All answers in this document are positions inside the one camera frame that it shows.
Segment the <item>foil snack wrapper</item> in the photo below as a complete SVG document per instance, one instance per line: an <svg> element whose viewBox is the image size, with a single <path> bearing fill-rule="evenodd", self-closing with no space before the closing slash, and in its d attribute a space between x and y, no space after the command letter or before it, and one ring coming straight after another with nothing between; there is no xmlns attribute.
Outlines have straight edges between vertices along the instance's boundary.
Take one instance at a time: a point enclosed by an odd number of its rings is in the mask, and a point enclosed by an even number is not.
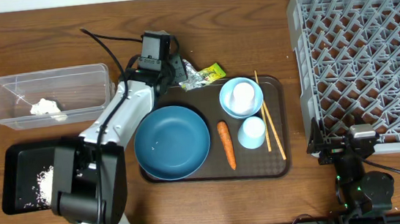
<svg viewBox="0 0 400 224"><path fill-rule="evenodd" d="M196 71L193 65L186 59L183 59L182 62L184 63L187 71L187 79L179 82L179 85L186 92L197 88L202 88L203 86L208 86L212 82L226 76L226 72L224 72L221 66L217 63L214 63L200 71Z"/></svg>

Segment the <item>dark blue plate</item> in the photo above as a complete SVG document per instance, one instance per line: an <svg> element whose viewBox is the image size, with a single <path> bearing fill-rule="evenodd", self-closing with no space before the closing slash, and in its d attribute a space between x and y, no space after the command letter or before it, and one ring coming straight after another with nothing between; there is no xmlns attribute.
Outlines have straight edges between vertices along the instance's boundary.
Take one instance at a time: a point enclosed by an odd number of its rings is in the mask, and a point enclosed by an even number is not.
<svg viewBox="0 0 400 224"><path fill-rule="evenodd" d="M196 112L166 106L151 112L136 131L135 155L141 168L157 179L176 181L192 175L210 150L210 131Z"/></svg>

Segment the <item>light blue bowl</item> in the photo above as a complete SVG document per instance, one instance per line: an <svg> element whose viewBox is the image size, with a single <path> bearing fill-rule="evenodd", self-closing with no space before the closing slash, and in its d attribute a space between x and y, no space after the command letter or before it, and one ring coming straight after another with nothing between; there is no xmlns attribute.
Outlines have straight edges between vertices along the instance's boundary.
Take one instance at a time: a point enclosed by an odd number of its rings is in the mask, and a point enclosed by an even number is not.
<svg viewBox="0 0 400 224"><path fill-rule="evenodd" d="M247 82L247 83L251 84L255 91L254 109L247 116L239 116L238 114L233 112L230 107L230 100L231 100L230 97L232 96L232 90L238 83L241 83L241 82ZM262 102L264 101L264 98L263 98L263 92L262 92L261 88L259 87L259 84L257 84L255 81L251 80L250 78L240 77L240 78L233 78L233 79L227 81L223 85L223 87L220 90L219 100L220 100L221 107L223 107L224 111L227 112L228 115L230 115L234 119L235 118L236 119L245 119L252 115L255 115L255 113L257 113L260 110L260 108L262 106Z"/></svg>

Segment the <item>white tissue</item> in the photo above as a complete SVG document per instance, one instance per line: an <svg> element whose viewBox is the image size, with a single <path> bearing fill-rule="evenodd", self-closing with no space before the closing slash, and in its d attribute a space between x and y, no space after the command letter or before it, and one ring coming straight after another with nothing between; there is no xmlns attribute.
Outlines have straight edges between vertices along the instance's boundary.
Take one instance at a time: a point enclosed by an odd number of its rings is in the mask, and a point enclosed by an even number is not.
<svg viewBox="0 0 400 224"><path fill-rule="evenodd" d="M61 109L59 109L57 106L56 101L46 100L44 98L40 99L39 102L35 103L31 107L30 114L50 114L51 118L55 119L57 122L63 122L67 120L67 115L62 113Z"/></svg>

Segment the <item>pile of white rice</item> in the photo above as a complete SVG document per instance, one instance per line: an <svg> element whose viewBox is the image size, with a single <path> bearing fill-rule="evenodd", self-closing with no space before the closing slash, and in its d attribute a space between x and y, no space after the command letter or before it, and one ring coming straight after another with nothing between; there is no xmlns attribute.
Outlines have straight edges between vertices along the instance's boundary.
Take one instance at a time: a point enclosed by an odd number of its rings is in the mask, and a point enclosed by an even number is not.
<svg viewBox="0 0 400 224"><path fill-rule="evenodd" d="M36 183L31 186L32 197L23 206L24 209L48 209L52 202L53 165L36 175Z"/></svg>

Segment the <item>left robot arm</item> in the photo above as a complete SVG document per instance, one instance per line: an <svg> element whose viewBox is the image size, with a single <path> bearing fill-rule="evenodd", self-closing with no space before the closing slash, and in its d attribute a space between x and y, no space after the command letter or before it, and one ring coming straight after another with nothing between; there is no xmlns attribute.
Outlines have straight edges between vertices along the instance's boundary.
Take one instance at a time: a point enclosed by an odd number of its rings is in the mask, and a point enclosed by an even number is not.
<svg viewBox="0 0 400 224"><path fill-rule="evenodd" d="M74 224L130 224L125 148L133 133L185 71L179 53L167 59L138 56L95 123L54 149L51 209Z"/></svg>

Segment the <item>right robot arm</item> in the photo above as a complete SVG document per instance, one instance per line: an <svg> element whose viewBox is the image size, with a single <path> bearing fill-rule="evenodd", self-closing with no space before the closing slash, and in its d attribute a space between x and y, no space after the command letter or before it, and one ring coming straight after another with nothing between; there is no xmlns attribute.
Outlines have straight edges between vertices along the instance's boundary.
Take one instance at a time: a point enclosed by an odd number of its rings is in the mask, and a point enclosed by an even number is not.
<svg viewBox="0 0 400 224"><path fill-rule="evenodd" d="M307 152L317 153L320 165L336 171L336 197L345 210L326 224L388 224L385 212L392 208L394 178L385 172L366 171L363 163L374 153L379 134L356 118L338 143L323 138L320 123L311 120Z"/></svg>

